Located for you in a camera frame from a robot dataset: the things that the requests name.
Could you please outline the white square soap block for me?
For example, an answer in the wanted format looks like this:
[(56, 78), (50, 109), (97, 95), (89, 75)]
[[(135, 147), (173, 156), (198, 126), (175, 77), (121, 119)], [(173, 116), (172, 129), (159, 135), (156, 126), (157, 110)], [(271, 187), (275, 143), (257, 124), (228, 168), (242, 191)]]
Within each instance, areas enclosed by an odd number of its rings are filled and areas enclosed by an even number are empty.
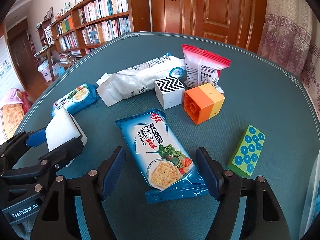
[(46, 127), (48, 150), (52, 151), (73, 138), (80, 139), (84, 146), (87, 143), (87, 137), (75, 118), (61, 108)]

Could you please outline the green blue dotted block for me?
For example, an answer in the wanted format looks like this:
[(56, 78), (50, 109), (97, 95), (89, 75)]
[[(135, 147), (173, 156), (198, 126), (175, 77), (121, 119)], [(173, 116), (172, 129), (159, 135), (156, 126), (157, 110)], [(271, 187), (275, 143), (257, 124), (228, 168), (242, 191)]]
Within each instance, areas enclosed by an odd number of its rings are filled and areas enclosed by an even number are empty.
[(264, 133), (248, 125), (227, 164), (228, 169), (249, 178), (257, 165), (264, 142)]

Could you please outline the blue cracker pack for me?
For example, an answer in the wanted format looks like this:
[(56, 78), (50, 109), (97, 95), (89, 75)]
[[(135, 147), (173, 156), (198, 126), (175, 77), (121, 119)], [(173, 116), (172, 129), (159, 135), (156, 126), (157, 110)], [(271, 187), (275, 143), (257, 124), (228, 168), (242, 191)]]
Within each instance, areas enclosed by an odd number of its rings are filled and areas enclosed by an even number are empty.
[(53, 103), (52, 117), (64, 108), (74, 115), (98, 100), (97, 86), (84, 83)]
[(209, 193), (193, 160), (158, 109), (116, 121), (124, 140), (151, 189), (149, 204), (204, 196)]

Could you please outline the white plastic refill bag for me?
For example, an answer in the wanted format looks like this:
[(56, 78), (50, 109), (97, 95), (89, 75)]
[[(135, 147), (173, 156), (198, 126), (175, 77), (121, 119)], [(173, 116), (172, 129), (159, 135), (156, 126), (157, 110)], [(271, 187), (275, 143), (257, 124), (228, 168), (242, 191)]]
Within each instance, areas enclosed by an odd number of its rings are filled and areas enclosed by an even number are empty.
[(113, 74), (105, 73), (97, 81), (97, 92), (104, 103), (110, 107), (124, 99), (154, 89), (157, 79), (169, 76), (181, 78), (184, 71), (184, 59), (167, 53)]

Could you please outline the orange yellow toy brick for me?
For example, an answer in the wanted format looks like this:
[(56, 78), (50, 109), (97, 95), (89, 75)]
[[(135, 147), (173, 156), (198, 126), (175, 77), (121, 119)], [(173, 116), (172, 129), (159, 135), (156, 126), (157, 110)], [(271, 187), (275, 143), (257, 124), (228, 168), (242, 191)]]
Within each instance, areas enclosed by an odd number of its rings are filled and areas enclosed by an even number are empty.
[(213, 85), (206, 83), (184, 94), (183, 108), (195, 125), (219, 114), (225, 97)]

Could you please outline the zigzag pattern white cube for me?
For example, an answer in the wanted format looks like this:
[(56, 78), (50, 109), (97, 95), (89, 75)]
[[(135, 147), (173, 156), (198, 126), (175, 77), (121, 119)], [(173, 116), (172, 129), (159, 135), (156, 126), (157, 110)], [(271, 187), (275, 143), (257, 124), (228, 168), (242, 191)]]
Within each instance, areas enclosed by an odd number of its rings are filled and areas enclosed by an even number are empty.
[(169, 76), (155, 80), (155, 93), (162, 108), (169, 109), (184, 102), (185, 88), (178, 78)]

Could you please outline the red white snack packet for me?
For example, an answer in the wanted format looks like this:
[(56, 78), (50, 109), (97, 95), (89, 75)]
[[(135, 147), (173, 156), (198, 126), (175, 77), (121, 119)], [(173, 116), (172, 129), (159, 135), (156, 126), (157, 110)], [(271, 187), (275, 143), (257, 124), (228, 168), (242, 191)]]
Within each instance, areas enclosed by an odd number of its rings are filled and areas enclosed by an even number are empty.
[(182, 46), (182, 51), (187, 74), (185, 85), (194, 88), (209, 83), (223, 94), (224, 91), (217, 83), (221, 70), (228, 68), (231, 60), (188, 44)]

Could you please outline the clear plastic round bin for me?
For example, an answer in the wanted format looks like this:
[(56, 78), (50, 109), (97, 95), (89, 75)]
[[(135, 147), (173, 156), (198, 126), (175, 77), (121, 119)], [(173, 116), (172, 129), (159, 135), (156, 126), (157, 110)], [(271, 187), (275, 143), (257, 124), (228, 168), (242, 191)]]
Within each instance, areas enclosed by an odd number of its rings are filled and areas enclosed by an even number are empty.
[(310, 229), (319, 211), (319, 154), (313, 165), (306, 192), (305, 204), (300, 224), (299, 238)]

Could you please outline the wooden bookshelf with books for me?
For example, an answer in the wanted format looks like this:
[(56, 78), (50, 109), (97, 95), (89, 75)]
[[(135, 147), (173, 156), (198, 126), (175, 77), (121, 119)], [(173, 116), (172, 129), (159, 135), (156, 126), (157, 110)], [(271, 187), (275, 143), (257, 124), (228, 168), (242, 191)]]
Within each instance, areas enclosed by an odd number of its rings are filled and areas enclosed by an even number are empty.
[(50, 58), (69, 68), (99, 46), (128, 32), (150, 31), (149, 0), (83, 0), (48, 26), (50, 37), (36, 59)]

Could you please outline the purple patterned curtain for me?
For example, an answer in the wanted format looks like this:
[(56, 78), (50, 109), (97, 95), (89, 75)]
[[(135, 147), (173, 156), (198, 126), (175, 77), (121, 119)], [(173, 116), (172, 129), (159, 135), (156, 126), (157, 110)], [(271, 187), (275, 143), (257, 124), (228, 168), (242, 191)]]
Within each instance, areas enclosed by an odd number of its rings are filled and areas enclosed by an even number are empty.
[(300, 77), (319, 112), (319, 20), (306, 0), (267, 0), (258, 55)]

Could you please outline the brown wooden door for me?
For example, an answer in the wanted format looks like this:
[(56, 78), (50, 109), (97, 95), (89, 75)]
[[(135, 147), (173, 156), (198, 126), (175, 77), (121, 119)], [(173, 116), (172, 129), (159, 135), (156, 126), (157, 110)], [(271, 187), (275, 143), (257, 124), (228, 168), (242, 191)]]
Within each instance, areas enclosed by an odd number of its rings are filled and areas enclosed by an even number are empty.
[(151, 0), (152, 30), (204, 37), (256, 53), (267, 0)]

